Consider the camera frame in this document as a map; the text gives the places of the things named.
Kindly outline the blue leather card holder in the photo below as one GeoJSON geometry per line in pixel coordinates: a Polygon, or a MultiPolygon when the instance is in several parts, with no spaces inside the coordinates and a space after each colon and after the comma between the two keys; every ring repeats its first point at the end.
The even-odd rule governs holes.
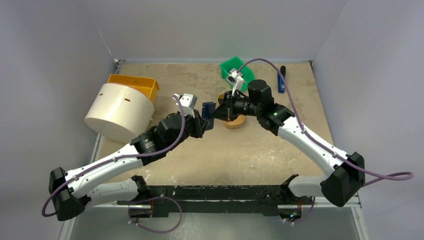
{"type": "Polygon", "coordinates": [[[203,102],[201,109],[201,117],[207,121],[209,121],[212,117],[211,114],[216,109],[216,103],[213,101],[203,102]]]}

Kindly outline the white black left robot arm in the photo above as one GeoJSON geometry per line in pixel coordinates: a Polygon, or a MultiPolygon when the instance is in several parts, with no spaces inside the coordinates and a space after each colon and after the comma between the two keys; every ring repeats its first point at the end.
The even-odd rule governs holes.
{"type": "Polygon", "coordinates": [[[170,113],[157,125],[97,163],[73,170],[53,169],[49,174],[50,196],[42,207],[42,216],[55,216],[61,222],[78,216],[95,199],[106,196],[99,191],[106,181],[164,158],[187,138],[202,138],[213,127],[214,120],[200,115],[197,110],[194,115],[170,113]]]}

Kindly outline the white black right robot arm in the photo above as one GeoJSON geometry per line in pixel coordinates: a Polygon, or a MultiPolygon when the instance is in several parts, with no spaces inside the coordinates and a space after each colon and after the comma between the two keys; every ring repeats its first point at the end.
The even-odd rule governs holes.
{"type": "Polygon", "coordinates": [[[225,92],[211,117],[226,122],[238,116],[256,117],[261,127],[297,147],[322,170],[321,176],[294,174],[287,179],[280,191],[284,202],[292,204],[300,197],[314,196],[343,207],[365,183],[365,174],[357,169],[365,166],[364,158],[334,147],[300,124],[289,108],[274,101],[264,80],[251,81],[247,89],[247,95],[239,90],[225,92]]]}

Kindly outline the tan oval plastic tray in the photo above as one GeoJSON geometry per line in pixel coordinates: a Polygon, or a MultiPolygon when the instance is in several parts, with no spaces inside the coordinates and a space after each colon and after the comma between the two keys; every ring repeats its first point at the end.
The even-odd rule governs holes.
{"type": "MultiPolygon", "coordinates": [[[[221,93],[220,95],[218,95],[218,97],[217,97],[218,106],[220,106],[221,103],[223,102],[224,96],[225,96],[224,93],[221,93]]],[[[239,115],[233,121],[223,121],[223,125],[228,129],[237,129],[237,128],[240,128],[243,125],[244,121],[245,121],[245,116],[239,115]]]]}

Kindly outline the green plastic bin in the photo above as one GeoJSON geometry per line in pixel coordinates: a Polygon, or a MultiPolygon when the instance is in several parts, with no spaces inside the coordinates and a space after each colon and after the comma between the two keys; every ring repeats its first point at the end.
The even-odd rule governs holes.
{"type": "MultiPolygon", "coordinates": [[[[227,61],[224,61],[219,65],[221,71],[221,78],[225,80],[231,87],[233,87],[233,83],[228,80],[228,76],[230,75],[230,71],[235,69],[238,70],[240,67],[244,65],[244,62],[238,57],[235,56],[227,61]]],[[[244,83],[241,87],[241,91],[244,92],[248,89],[248,83],[255,79],[254,72],[247,66],[245,66],[241,70],[241,77],[244,80],[244,83]]]]}

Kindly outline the blue stapler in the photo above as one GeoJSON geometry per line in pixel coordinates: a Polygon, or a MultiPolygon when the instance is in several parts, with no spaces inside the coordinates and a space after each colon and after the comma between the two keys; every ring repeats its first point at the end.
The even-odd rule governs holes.
{"type": "Polygon", "coordinates": [[[285,93],[285,79],[286,79],[286,66],[282,65],[279,69],[281,74],[277,74],[278,92],[280,94],[285,93]]]}

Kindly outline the yellow wooden box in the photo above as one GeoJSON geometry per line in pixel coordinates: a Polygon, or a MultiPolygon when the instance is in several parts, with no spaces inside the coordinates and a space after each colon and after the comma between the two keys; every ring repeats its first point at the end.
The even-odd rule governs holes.
{"type": "Polygon", "coordinates": [[[140,76],[111,74],[107,83],[125,85],[143,93],[155,104],[157,93],[160,90],[156,79],[140,76]]]}

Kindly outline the white cylindrical container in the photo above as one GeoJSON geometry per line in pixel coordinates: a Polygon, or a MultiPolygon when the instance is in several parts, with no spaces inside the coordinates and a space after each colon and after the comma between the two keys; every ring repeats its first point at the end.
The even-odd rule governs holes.
{"type": "Polygon", "coordinates": [[[147,130],[154,110],[154,104],[142,92],[122,84],[105,83],[84,122],[105,138],[127,144],[147,130]]]}

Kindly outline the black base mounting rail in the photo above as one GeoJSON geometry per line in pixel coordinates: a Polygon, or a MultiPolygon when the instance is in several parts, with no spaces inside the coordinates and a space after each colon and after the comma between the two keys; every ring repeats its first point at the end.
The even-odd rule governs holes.
{"type": "Polygon", "coordinates": [[[312,197],[296,197],[288,182],[280,185],[147,185],[133,176],[136,196],[118,205],[147,205],[154,218],[170,213],[261,214],[266,217],[300,218],[302,206],[312,197]]]}

